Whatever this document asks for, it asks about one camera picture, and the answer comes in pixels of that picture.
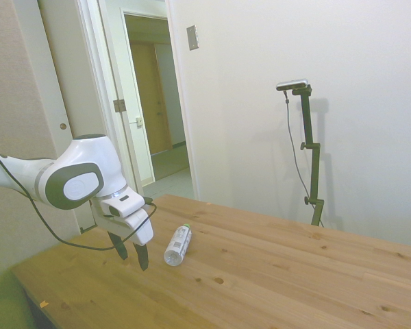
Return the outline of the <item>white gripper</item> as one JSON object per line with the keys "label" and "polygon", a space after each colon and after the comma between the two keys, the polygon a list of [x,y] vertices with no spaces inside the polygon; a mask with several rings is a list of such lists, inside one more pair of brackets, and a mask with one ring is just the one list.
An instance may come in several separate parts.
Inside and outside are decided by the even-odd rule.
{"label": "white gripper", "polygon": [[91,209],[95,216],[95,223],[100,228],[108,231],[108,236],[122,260],[126,260],[128,257],[122,238],[125,239],[134,232],[130,239],[134,242],[133,245],[140,268],[146,271],[149,266],[149,254],[146,244],[153,238],[153,228],[148,219],[150,206],[145,205],[126,218],[104,217],[101,208],[95,202],[91,203]]}

